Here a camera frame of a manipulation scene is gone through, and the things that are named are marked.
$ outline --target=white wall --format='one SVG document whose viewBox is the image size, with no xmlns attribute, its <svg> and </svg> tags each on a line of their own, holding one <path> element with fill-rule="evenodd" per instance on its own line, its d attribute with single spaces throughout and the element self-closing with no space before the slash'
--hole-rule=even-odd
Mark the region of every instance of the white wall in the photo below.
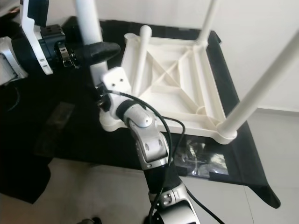
<svg viewBox="0 0 299 224">
<path fill-rule="evenodd" d="M 96 0 L 99 17 L 200 28 L 209 0 Z M 73 0 L 50 0 L 48 24 L 75 15 Z M 222 0 L 213 29 L 242 99 L 299 29 L 299 0 Z M 299 62 L 260 107 L 299 111 Z"/>
</svg>

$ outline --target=black table surface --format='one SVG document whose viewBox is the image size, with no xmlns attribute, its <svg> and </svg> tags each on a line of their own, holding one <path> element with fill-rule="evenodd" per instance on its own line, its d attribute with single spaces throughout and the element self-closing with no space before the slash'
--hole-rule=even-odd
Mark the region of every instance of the black table surface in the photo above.
<svg viewBox="0 0 299 224">
<path fill-rule="evenodd" d="M 108 61 L 109 68 L 121 64 L 125 49 L 123 36 L 126 33 L 138 35 L 142 25 L 123 21 L 101 22 L 104 41 L 116 42 L 121 47 L 121 53 Z M 153 37 L 195 40 L 200 32 L 195 29 L 149 26 L 152 28 Z M 81 41 L 75 17 L 71 17 L 63 25 L 63 30 L 68 42 Z M 212 31 L 206 51 L 224 112 L 228 115 L 239 99 L 220 42 L 217 34 Z M 99 123 L 99 110 L 87 88 L 91 84 L 88 69 L 72 69 L 60 70 L 50 76 L 27 78 L 8 85 L 1 93 L 2 96 L 6 96 L 5 100 L 1 101 L 2 105 L 9 108 L 13 104 L 17 96 L 16 87 L 20 102 L 10 112 L 2 114 L 1 128 L 5 130 L 5 141 L 2 141 L 1 147 L 12 148 L 10 152 L 16 154 L 22 151 L 44 157 L 141 169 L 135 141 L 130 131 L 119 128 L 109 133 L 102 129 Z M 45 122 L 60 102 L 74 105 L 70 119 L 59 137 L 52 141 L 52 146 L 45 144 L 36 147 Z M 173 138 L 174 141 L 177 140 L 178 135 L 173 134 Z M 279 199 L 267 182 L 247 122 L 238 130 L 237 138 L 227 145 L 218 144 L 210 138 L 195 138 L 196 141 L 205 143 L 211 152 L 224 155 L 229 175 L 211 175 L 210 180 L 247 185 L 268 205 L 274 208 L 280 206 Z"/>
</svg>

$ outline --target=white plastic leg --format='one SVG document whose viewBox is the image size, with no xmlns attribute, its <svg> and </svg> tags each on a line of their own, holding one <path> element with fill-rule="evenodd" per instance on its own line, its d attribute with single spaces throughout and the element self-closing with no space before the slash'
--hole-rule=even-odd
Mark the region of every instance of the white plastic leg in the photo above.
<svg viewBox="0 0 299 224">
<path fill-rule="evenodd" d="M 228 138 L 235 136 L 236 131 L 256 110 L 259 102 L 266 96 L 270 88 L 281 80 L 281 77 L 298 59 L 299 31 L 227 119 L 217 126 L 219 134 Z"/>
<path fill-rule="evenodd" d="M 78 24 L 85 45 L 103 41 L 94 0 L 76 0 Z M 107 63 L 90 66 L 94 85 L 100 84 L 100 76 L 108 70 Z"/>
<path fill-rule="evenodd" d="M 143 74 L 146 54 L 147 54 L 147 46 L 150 41 L 151 34 L 152 34 L 152 30 L 149 26 L 145 25 L 140 28 L 139 58 L 137 63 L 135 81 L 132 89 L 132 93 L 134 96 L 138 96 L 138 94 L 140 93 L 142 74 Z"/>
<path fill-rule="evenodd" d="M 206 13 L 204 25 L 201 29 L 198 39 L 196 40 L 198 44 L 204 44 L 205 47 L 207 47 L 207 40 L 209 38 L 213 20 L 216 16 L 219 4 L 220 4 L 220 0 L 211 0 L 209 9 Z"/>
</svg>

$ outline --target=white pole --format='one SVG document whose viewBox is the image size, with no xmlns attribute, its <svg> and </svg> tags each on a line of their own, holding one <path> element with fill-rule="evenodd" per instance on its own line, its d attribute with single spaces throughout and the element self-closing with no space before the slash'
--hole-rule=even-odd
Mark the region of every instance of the white pole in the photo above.
<svg viewBox="0 0 299 224">
<path fill-rule="evenodd" d="M 149 26 L 144 25 L 140 28 L 140 48 L 139 48 L 139 57 L 137 61 L 137 69 L 135 80 L 133 84 L 132 93 L 134 96 L 139 96 L 140 94 L 140 87 L 142 82 L 142 75 L 144 71 L 146 55 L 147 55 L 147 46 L 150 42 L 152 30 Z"/>
<path fill-rule="evenodd" d="M 102 42 L 102 33 L 94 0 L 76 0 L 78 24 L 83 44 Z M 100 84 L 100 77 L 108 70 L 107 63 L 102 62 L 90 66 L 94 85 Z"/>
<path fill-rule="evenodd" d="M 259 102 L 266 96 L 270 88 L 275 86 L 299 59 L 299 31 L 280 53 L 273 64 L 258 80 L 245 98 L 233 109 L 227 119 L 217 126 L 219 134 L 224 137 L 233 137 L 239 127 L 256 110 Z"/>
<path fill-rule="evenodd" d="M 211 0 L 209 9 L 206 13 L 204 25 L 201 29 L 198 39 L 196 40 L 198 44 L 204 43 L 205 47 L 207 46 L 207 40 L 209 38 L 213 20 L 216 16 L 219 4 L 220 4 L 220 0 Z"/>
</svg>

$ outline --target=floor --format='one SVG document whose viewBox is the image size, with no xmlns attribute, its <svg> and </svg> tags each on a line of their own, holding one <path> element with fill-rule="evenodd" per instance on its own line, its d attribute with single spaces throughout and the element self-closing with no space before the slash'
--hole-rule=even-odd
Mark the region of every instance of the floor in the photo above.
<svg viewBox="0 0 299 224">
<path fill-rule="evenodd" d="M 298 224 L 299 116 L 256 112 L 249 125 L 269 181 L 281 200 L 273 209 L 248 187 L 183 178 L 190 191 L 226 224 Z M 76 224 L 99 216 L 103 224 L 141 224 L 150 208 L 143 173 L 54 159 L 52 177 L 31 205 L 0 195 L 1 224 Z M 202 224 L 216 224 L 194 205 Z"/>
</svg>

